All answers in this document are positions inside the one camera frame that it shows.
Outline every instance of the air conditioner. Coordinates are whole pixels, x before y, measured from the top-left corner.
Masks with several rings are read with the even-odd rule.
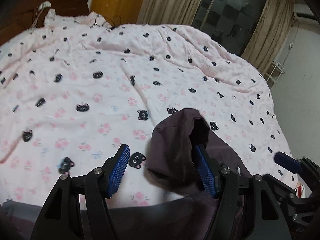
[[[301,23],[319,25],[316,17],[306,4],[295,4],[293,13],[294,17]]]

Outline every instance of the black cat face print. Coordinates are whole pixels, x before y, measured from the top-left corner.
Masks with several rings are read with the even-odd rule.
[[[216,122],[210,122],[210,128],[212,131],[219,130]]]
[[[78,112],[86,112],[90,109],[88,104],[84,104],[84,105],[77,105],[76,109]]]
[[[256,148],[253,145],[251,145],[249,148],[253,153],[256,151]]]
[[[135,76],[130,77],[131,85],[135,85],[136,81],[134,80]]]
[[[130,156],[128,164],[130,167],[140,169],[141,163],[145,160],[146,157],[142,153],[136,152]]]
[[[38,102],[36,103],[36,107],[40,107],[40,106],[42,106],[43,104],[45,104],[45,100],[44,100],[44,98],[40,98],[40,99],[38,100]]]
[[[32,138],[32,130],[26,130],[22,133],[22,140],[24,142],[30,141]]]
[[[61,79],[62,79],[62,75],[61,74],[56,74],[56,78],[54,79],[53,82],[58,83],[58,82],[61,81]]]
[[[69,170],[73,166],[75,166],[74,162],[69,157],[65,157],[62,163],[60,164],[59,173],[60,174],[69,173]]]
[[[148,120],[148,112],[146,110],[139,110],[137,112],[139,114],[138,120],[141,120],[141,121]]]
[[[174,114],[174,113],[178,112],[178,110],[175,108],[167,108],[167,112],[168,112],[168,114]]]
[[[103,73],[101,71],[93,73],[93,78],[98,79],[103,76]]]

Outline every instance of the wooden headboard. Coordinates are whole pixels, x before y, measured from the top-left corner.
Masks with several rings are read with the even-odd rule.
[[[29,29],[36,19],[38,6],[44,1],[49,1],[51,8],[61,16],[89,14],[88,0],[17,0],[0,26],[0,45]],[[37,28],[44,26],[44,17],[49,9],[46,8],[39,16]]]

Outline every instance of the pink flower print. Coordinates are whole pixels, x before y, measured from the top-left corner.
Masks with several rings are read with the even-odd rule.
[[[165,97],[163,94],[159,94],[159,95],[157,95],[157,97],[159,98],[159,100],[161,100],[161,101],[167,101],[167,97]]]
[[[23,188],[21,187],[15,188],[14,195],[16,196],[18,201],[21,201],[23,198]]]
[[[36,188],[28,188],[28,192],[31,193],[32,195],[36,194]]]
[[[140,204],[139,204],[139,206],[140,207],[146,207],[146,206],[148,206],[149,204],[148,204],[148,202],[147,201],[142,201],[142,202],[140,202]]]
[[[125,92],[129,92],[129,91],[130,91],[129,87],[127,87],[125,84],[122,84],[121,87],[120,87],[120,89],[121,89],[122,91],[125,91]]]
[[[20,160],[18,159],[18,157],[14,157],[11,161],[10,168],[15,169],[18,166],[19,162]]]
[[[78,75],[76,74],[76,72],[72,71],[70,74],[70,78],[73,81],[76,81],[78,79]]]
[[[111,132],[111,127],[110,127],[110,124],[108,123],[101,124],[98,129],[98,133],[101,133],[103,135],[107,135],[110,132]]]
[[[115,147],[117,147],[117,148],[119,148],[120,147],[120,145],[121,145],[121,141],[120,141],[120,139],[119,138],[113,138],[113,147],[115,148]]]
[[[137,100],[135,100],[134,98],[128,98],[127,101],[130,106],[137,106]]]
[[[38,147],[41,145],[41,138],[36,138],[33,142],[32,142],[32,146],[34,147]]]
[[[124,114],[124,115],[121,115],[121,116],[122,116],[121,119],[124,120],[124,121],[128,120],[129,117],[130,117],[128,114]]]
[[[26,163],[25,163],[25,165],[24,165],[24,169],[25,169],[26,171],[31,171],[31,168],[32,168],[32,166],[31,166],[31,161],[26,161]]]
[[[79,96],[83,96],[83,95],[85,95],[85,92],[81,92],[80,90],[78,90],[78,94],[79,94]]]
[[[58,149],[61,149],[61,150],[65,150],[66,149],[66,147],[68,146],[68,141],[66,140],[66,139],[64,139],[64,138],[59,138],[56,142],[55,142],[55,144],[54,144],[54,146],[56,147],[56,148],[58,148]]]
[[[57,95],[56,94],[52,94],[50,97],[49,97],[49,100],[53,101],[57,98]]]
[[[93,101],[95,101],[96,103],[98,103],[98,102],[100,102],[100,101],[102,101],[102,94],[98,94],[98,93],[95,93],[94,95],[93,95]]]
[[[64,92],[62,95],[64,99],[67,99],[69,96],[70,96],[70,93],[68,91]]]
[[[38,87],[37,87],[36,85],[30,85],[30,88],[31,88],[32,90],[37,90],[37,89],[38,89]]]
[[[89,151],[91,149],[91,146],[89,144],[86,144],[85,142],[82,142],[81,145],[78,146],[80,150]]]
[[[144,130],[140,129],[134,130],[132,133],[137,140],[145,140],[148,136],[148,134]]]
[[[138,199],[141,199],[143,198],[143,194],[141,192],[138,192],[136,195],[135,195],[136,198]]]

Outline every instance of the fabric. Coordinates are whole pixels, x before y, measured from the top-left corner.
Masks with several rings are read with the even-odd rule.
[[[251,177],[236,152],[210,130],[195,109],[184,108],[160,122],[152,132],[146,166],[151,176],[174,192],[200,192],[200,176],[192,162],[196,145],[202,144],[208,155],[234,173]]]
[[[264,75],[278,54],[293,21],[293,0],[267,0],[242,58]]]
[[[0,60],[1,203],[42,206],[61,172],[87,174],[121,143],[131,159],[110,208],[181,198],[152,180],[145,159],[156,125],[187,107],[251,174],[295,187],[273,162],[277,151],[291,154],[270,90],[248,62],[190,26],[109,30],[86,20],[37,29]]]
[[[143,0],[137,24],[191,25],[201,0]]]

